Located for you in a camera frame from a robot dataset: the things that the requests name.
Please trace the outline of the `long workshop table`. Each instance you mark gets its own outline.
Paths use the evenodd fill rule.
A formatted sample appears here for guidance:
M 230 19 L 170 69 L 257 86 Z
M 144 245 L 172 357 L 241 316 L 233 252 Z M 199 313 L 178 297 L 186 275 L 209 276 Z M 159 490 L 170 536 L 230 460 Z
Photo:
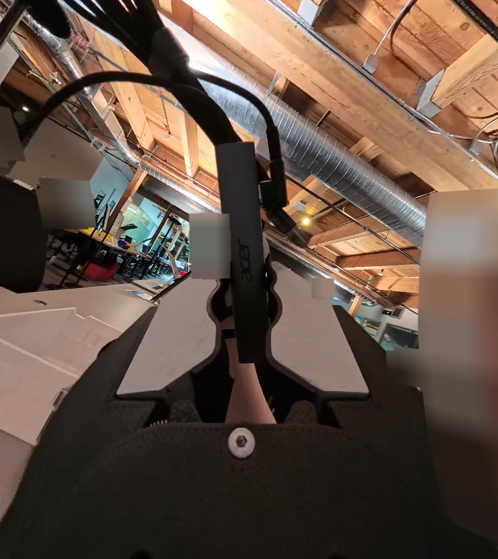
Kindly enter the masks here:
M 89 262 L 99 265 L 120 264 L 118 272 L 108 282 L 119 275 L 122 277 L 143 266 L 141 277 L 146 269 L 153 263 L 154 257 L 136 248 L 132 243 L 103 233 L 96 228 L 87 229 L 55 229 L 50 233 L 51 241 L 58 241 L 56 248 L 51 248 L 48 254 L 50 263 L 55 264 L 58 257 L 64 257 L 62 265 L 55 267 L 64 273 L 60 286 L 77 287 L 81 280 L 89 280 L 83 276 L 84 268 Z

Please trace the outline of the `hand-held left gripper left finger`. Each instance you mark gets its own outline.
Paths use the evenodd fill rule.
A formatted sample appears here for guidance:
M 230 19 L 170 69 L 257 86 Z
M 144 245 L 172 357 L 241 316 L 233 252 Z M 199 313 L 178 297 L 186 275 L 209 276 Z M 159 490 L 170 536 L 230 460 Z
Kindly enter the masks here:
M 219 280 L 188 277 L 161 297 L 117 395 L 155 395 L 216 357 L 220 321 L 211 299 L 219 288 Z

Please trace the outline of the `thin silver duct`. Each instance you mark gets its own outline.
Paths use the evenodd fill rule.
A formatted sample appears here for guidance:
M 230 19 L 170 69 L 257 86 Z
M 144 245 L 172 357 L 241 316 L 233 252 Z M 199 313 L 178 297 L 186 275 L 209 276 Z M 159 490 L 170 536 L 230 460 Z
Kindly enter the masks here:
M 31 30 L 50 49 L 51 55 L 60 63 L 71 81 L 78 80 L 84 76 L 78 60 L 65 40 L 50 33 L 29 15 L 24 15 L 23 18 Z M 87 113 L 93 118 L 98 128 L 109 138 L 115 148 L 126 151 L 128 144 L 125 132 L 114 112 L 110 110 L 110 104 L 106 101 L 100 88 L 94 86 L 86 87 L 78 93 L 78 99 L 83 104 Z

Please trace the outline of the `large silver spiral duct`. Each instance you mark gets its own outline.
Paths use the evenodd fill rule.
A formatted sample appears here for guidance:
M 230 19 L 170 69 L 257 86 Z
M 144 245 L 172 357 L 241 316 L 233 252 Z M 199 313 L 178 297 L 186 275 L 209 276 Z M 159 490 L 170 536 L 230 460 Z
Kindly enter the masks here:
M 278 129 L 289 173 L 301 179 L 317 178 L 403 239 L 422 248 L 427 207 L 419 200 L 235 66 L 219 70 L 218 78 L 253 94 L 266 106 Z

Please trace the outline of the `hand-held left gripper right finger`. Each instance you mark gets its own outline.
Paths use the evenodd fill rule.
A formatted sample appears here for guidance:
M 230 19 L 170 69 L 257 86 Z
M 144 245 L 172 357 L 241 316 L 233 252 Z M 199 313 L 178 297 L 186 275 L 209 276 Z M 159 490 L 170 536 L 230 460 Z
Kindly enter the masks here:
M 271 365 L 310 390 L 339 396 L 370 391 L 331 303 L 334 280 L 302 278 L 271 264 L 272 302 L 278 310 L 267 333 Z

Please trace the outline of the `dark grey usb hub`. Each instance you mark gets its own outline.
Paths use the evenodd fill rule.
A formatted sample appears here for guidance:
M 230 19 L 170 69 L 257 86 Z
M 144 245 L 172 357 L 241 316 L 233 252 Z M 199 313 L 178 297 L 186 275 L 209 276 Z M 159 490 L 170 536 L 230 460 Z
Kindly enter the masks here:
M 257 161 L 252 143 L 215 148 L 222 213 L 230 217 L 231 296 L 239 361 L 265 360 L 269 326 Z

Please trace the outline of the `small red crate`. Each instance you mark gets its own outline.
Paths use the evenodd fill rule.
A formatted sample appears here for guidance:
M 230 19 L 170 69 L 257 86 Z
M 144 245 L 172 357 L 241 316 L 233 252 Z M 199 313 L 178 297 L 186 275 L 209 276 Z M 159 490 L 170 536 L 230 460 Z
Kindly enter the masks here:
M 89 262 L 84 268 L 83 276 L 91 281 L 108 282 L 118 272 L 120 264 L 104 264 L 99 265 L 94 262 Z

